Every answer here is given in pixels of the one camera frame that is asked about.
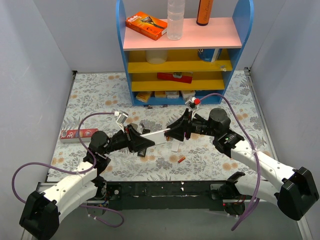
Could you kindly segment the black remote control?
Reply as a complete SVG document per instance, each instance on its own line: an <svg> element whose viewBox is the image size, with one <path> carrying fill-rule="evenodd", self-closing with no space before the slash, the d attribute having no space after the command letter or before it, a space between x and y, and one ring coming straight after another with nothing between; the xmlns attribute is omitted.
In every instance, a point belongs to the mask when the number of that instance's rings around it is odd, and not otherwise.
<svg viewBox="0 0 320 240"><path fill-rule="evenodd" d="M143 158L144 158L144 157L146 156L146 152L147 152L147 149L145 148L145 149L139 151L139 152L137 153L137 155L138 155L139 157L143 157Z"/></svg>

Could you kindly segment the white battery cover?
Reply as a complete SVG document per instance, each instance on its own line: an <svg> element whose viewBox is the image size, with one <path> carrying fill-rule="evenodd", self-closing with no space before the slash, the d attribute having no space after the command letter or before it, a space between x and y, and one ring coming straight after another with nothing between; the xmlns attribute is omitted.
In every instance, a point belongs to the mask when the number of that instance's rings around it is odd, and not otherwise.
<svg viewBox="0 0 320 240"><path fill-rule="evenodd" d="M171 145L172 152L178 152L180 144L178 142L173 142Z"/></svg>

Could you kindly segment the white remote control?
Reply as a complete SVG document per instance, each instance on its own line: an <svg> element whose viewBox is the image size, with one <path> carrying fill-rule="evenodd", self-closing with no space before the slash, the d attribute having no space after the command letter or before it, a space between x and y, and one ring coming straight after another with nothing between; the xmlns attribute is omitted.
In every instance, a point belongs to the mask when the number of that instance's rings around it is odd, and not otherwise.
<svg viewBox="0 0 320 240"><path fill-rule="evenodd" d="M172 138L171 138L171 141L166 140L165 131L167 130L169 130L169 128L145 133L145 134L142 134L141 136L150 141L153 141L155 145L161 145L161 144L165 144L173 141Z"/></svg>

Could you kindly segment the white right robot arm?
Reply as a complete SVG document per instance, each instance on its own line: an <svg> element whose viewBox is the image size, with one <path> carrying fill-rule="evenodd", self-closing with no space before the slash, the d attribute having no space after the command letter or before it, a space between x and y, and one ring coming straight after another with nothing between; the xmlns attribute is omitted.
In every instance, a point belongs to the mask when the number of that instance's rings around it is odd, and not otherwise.
<svg viewBox="0 0 320 240"><path fill-rule="evenodd" d="M265 196L257 194L258 198L274 201L287 217L300 220L320 198L311 171L305 167L296 169L261 151L254 151L247 140L231 130L230 123L226 111L221 108L212 109L208 119L186 109L168 126L165 136L181 142L189 139L192 133L213 137L212 144L220 153L250 167L273 186Z"/></svg>

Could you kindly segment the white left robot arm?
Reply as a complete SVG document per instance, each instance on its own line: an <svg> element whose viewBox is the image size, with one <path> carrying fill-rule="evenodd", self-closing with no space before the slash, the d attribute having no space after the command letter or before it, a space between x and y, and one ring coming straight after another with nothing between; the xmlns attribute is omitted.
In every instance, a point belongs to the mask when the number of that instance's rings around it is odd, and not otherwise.
<svg viewBox="0 0 320 240"><path fill-rule="evenodd" d="M83 161L75 174L64 177L43 192L32 192L24 205L19 225L39 240L49 240L60 222L84 201L101 200L107 195L107 183L100 175L110 163L109 153L128 148L139 152L157 142L156 133L140 134L132 125L113 137L103 131L95 132Z"/></svg>

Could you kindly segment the grey remote control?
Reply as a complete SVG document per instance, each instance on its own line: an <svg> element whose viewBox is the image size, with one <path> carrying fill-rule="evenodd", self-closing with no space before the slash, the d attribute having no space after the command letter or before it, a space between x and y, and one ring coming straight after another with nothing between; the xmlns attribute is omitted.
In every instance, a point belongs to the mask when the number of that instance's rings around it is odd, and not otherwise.
<svg viewBox="0 0 320 240"><path fill-rule="evenodd" d="M135 124L135 123L131 123L131 125L132 125L132 127L133 127L135 130L137 130L137 129L138 129L138 125L137 125L137 124Z"/></svg>

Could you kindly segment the white tissue pack right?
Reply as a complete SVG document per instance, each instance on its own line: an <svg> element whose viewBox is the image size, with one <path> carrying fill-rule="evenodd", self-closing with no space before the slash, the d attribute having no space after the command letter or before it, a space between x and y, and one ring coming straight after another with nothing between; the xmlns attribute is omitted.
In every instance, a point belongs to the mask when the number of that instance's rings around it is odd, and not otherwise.
<svg viewBox="0 0 320 240"><path fill-rule="evenodd" d="M181 90L180 93L184 100L187 100L189 97L194 97L196 94L194 90Z"/></svg>

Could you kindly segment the white tissue pack middle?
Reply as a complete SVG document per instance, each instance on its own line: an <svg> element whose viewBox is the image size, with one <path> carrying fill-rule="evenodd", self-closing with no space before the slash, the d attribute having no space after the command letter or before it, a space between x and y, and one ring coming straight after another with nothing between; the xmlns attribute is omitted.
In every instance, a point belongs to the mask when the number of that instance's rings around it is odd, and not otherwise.
<svg viewBox="0 0 320 240"><path fill-rule="evenodd" d="M180 97L179 91L165 91L167 99L178 99Z"/></svg>

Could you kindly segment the red toothpaste box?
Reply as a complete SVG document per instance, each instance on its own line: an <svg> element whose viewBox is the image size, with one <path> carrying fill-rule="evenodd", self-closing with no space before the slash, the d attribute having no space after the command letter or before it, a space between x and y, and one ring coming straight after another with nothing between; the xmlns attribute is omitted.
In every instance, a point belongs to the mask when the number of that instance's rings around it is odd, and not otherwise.
<svg viewBox="0 0 320 240"><path fill-rule="evenodd" d="M79 139L81 139L83 142L90 142L92 135L97 131L97 128L62 130L59 140L62 143L79 143Z"/></svg>

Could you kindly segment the red flat box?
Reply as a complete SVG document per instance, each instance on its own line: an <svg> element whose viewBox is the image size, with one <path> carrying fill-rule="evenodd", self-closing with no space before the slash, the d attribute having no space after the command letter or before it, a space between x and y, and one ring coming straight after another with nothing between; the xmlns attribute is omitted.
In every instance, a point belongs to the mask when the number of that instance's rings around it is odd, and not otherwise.
<svg viewBox="0 0 320 240"><path fill-rule="evenodd" d="M193 80L193 73L192 72L158 72L157 78L159 80L191 84Z"/></svg>

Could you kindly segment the floral table mat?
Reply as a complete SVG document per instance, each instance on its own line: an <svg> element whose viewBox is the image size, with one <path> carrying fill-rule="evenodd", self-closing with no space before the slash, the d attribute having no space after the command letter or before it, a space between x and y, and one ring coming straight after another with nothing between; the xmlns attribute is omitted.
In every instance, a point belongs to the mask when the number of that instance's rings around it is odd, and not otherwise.
<svg viewBox="0 0 320 240"><path fill-rule="evenodd" d="M252 96L251 83L243 71L234 72L225 93L226 101L220 104L231 119L235 132L248 134L257 150L273 155L269 138ZM164 129L185 111L183 105L153 106L146 109L133 106L124 73L78 73L66 106L61 128L97 128L109 136L119 127L112 111L128 113L127 124L140 123L152 132ZM225 180L237 171L256 179L248 166L219 153L212 138L192 134L179 144L178 152L171 151L172 143L150 147L145 157L122 149L110 154L110 163L102 173L107 181L173 181L173 180Z"/></svg>

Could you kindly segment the yellow tissue pack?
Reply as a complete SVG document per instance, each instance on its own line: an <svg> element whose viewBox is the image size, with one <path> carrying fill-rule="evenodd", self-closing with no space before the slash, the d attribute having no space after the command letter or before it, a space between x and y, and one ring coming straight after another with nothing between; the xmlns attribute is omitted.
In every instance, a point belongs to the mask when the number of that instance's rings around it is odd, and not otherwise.
<svg viewBox="0 0 320 240"><path fill-rule="evenodd" d="M137 93L135 98L142 103L147 103L152 95L152 91L140 91Z"/></svg>

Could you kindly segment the blue shelf unit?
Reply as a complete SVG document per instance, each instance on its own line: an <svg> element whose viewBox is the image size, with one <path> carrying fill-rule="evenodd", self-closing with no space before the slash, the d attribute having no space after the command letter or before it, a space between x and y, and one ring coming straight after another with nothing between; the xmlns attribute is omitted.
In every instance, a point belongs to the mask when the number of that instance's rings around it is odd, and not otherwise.
<svg viewBox="0 0 320 240"><path fill-rule="evenodd" d="M186 18L179 40L170 40L165 36L152 40L128 28L125 5L121 0L116 3L115 17L129 95L134 106L144 105L136 99L138 92L187 90L194 90L203 104L219 104L249 39L254 20L254 3L251 0L240 0L232 17L214 17L205 26L198 25L194 18ZM198 49L222 51L218 60L205 62L198 57ZM167 50L167 61L162 64L148 63L147 50ZM226 71L221 71L221 66L225 66ZM192 82L157 78L157 73L172 72L192 72Z"/></svg>

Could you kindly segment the blue white can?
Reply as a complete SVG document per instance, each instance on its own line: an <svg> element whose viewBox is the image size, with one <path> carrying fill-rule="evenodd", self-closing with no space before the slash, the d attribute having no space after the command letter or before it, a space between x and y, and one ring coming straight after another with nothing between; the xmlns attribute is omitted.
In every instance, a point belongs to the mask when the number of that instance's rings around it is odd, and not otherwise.
<svg viewBox="0 0 320 240"><path fill-rule="evenodd" d="M220 57L220 54L222 52L221 48L211 48L211 49L198 49L197 54L198 57L204 61L213 63Z"/></svg>

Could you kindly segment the white plastic cup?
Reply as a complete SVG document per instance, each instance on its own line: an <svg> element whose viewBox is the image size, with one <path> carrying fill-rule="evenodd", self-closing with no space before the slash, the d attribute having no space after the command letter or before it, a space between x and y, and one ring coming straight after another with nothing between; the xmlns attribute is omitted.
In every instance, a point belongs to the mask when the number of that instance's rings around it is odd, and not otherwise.
<svg viewBox="0 0 320 240"><path fill-rule="evenodd" d="M167 50L146 50L145 58L149 64L158 65L163 64L168 59Z"/></svg>

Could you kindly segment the orange razor box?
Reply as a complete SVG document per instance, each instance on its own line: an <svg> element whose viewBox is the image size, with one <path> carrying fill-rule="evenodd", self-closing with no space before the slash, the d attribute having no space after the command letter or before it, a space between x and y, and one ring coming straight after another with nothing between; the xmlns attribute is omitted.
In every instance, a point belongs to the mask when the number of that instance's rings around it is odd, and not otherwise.
<svg viewBox="0 0 320 240"><path fill-rule="evenodd" d="M154 41L166 34L168 27L167 22L142 11L128 17L125 25Z"/></svg>

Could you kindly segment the clear plastic bottle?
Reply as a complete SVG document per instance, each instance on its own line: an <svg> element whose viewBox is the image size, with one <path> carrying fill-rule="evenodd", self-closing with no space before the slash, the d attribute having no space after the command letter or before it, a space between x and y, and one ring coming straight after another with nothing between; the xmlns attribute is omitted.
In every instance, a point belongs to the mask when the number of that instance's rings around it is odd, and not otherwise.
<svg viewBox="0 0 320 240"><path fill-rule="evenodd" d="M167 1L167 37L177 41L183 35L185 0Z"/></svg>

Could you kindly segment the orange cologne bottle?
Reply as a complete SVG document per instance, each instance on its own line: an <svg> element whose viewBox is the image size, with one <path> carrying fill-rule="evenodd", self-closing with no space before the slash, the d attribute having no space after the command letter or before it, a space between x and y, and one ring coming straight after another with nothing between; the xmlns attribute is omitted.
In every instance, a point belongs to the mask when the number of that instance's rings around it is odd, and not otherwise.
<svg viewBox="0 0 320 240"><path fill-rule="evenodd" d="M214 0L200 0L197 12L196 23L199 26L206 26L209 23Z"/></svg>

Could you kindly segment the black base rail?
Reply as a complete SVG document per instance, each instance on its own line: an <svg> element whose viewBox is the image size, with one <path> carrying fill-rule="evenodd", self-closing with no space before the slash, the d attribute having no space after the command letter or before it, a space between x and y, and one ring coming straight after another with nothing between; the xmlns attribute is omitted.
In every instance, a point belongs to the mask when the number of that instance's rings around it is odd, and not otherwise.
<svg viewBox="0 0 320 240"><path fill-rule="evenodd" d="M114 181L106 185L111 209L222 211L224 200L237 200L240 193L226 181Z"/></svg>

